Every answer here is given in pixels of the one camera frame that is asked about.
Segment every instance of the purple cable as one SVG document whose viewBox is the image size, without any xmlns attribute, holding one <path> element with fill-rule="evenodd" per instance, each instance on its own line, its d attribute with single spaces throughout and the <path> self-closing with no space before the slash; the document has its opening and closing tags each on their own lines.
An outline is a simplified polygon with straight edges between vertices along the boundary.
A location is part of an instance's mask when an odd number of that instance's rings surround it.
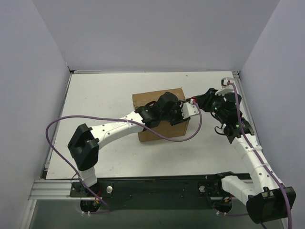
<svg viewBox="0 0 305 229">
<path fill-rule="evenodd" d="M 238 115 L 238 123 L 240 126 L 240 130 L 246 140 L 246 142 L 248 143 L 248 145 L 253 148 L 253 145 L 251 144 L 251 142 L 249 141 L 249 139 L 247 138 L 246 134 L 244 133 L 244 129 L 243 129 L 243 124 L 242 124 L 242 120 L 240 117 L 240 111 L 239 111 L 239 103 L 238 101 L 238 94 L 237 94 L 237 89 L 234 83 L 229 82 L 229 85 L 232 85 L 233 89 L 234 89 L 234 94 L 235 94 L 235 100 L 236 100 L 236 107 L 237 107 L 237 115 Z M 258 160 L 262 163 L 262 165 L 264 164 L 263 159 L 261 158 L 261 156 L 259 155 L 259 153 L 254 150 L 255 155 L 257 156 Z M 289 205 L 289 200 L 288 200 L 288 196 L 283 188 L 283 185 L 278 181 L 278 179 L 275 177 L 275 175 L 270 171 L 270 169 L 266 166 L 263 165 L 263 167 L 265 168 L 265 170 L 267 171 L 267 173 L 272 177 L 272 179 L 276 182 L 276 184 L 279 186 L 284 200 L 285 200 L 285 204 L 286 204 L 286 209 L 287 209 L 287 216 L 288 216 L 288 229 L 292 229 L 292 217 L 291 217 L 291 209 L 290 209 L 290 205 Z"/>
<path fill-rule="evenodd" d="M 79 177 L 79 180 L 81 182 L 81 184 L 94 196 L 96 197 L 101 203 L 103 203 L 103 205 L 105 205 L 109 210 L 104 210 L 104 211 L 100 211 L 98 213 L 105 213 L 105 212 L 110 212 L 111 211 L 111 208 L 109 207 L 109 205 L 104 201 L 102 200 L 102 198 L 100 198 L 98 195 L 96 195 L 84 182 L 83 180 L 80 178 L 81 175 L 79 173 L 79 171 L 74 167 L 74 165 L 72 165 L 56 148 L 55 146 L 52 145 L 52 142 L 49 138 L 49 128 L 56 122 L 60 121 L 60 120 L 64 120 L 64 119 L 68 119 L 68 118 L 88 118 L 88 119 L 94 119 L 94 120 L 100 120 L 100 121 L 113 121 L 113 122 L 129 122 L 129 123 L 134 123 L 136 125 L 139 125 L 141 127 L 143 127 L 144 129 L 152 132 L 153 134 L 159 136 L 160 138 L 164 139 L 164 140 L 167 140 L 167 141 L 170 141 L 170 142 L 185 142 L 187 140 L 190 140 L 191 138 L 195 137 L 200 128 L 201 128 L 201 125 L 202 125 L 202 114 L 201 114 L 201 111 L 200 111 L 200 108 L 198 106 L 198 104 L 194 101 L 193 102 L 194 105 L 197 107 L 198 109 L 198 112 L 199 112 L 199 117 L 200 117 L 200 122 L 199 122 L 199 126 L 198 126 L 198 129 L 195 131 L 195 133 L 193 135 L 191 135 L 190 137 L 187 137 L 185 139 L 171 139 L 171 138 L 167 138 L 165 136 L 162 136 L 161 134 L 155 132 L 154 130 L 148 128 L 147 126 L 141 124 L 141 123 L 138 123 L 136 121 L 133 121 L 133 120 L 126 120 L 126 119 L 119 119 L 119 118 L 99 118 L 99 117 L 93 117 L 93 116 L 86 116 L 86 115 L 70 115 L 70 116 L 64 116 L 64 117 L 61 117 L 61 118 L 58 118 L 54 121 L 52 121 L 51 123 L 48 124 L 47 128 L 46 128 L 46 139 L 47 139 L 47 142 L 48 144 L 50 145 L 50 147 L 58 154 L 58 156 L 60 156 L 68 165 L 70 165 L 70 167 L 75 171 L 75 173 L 77 174 L 77 176 Z"/>
<path fill-rule="evenodd" d="M 267 229 L 267 227 L 263 223 L 261 223 L 261 225 L 264 229 Z"/>
</svg>

